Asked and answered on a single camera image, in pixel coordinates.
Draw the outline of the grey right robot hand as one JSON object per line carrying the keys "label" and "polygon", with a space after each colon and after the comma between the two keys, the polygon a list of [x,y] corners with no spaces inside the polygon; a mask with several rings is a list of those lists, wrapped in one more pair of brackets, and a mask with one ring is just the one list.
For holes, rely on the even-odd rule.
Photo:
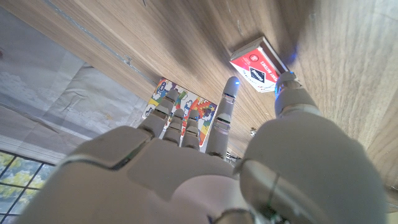
{"label": "grey right robot hand", "polygon": [[293,72],[236,165],[226,161],[238,80],[223,92],[205,152],[198,114],[182,127],[171,90],[136,128],[67,156],[18,223],[385,223],[382,180],[362,145],[320,110]]}

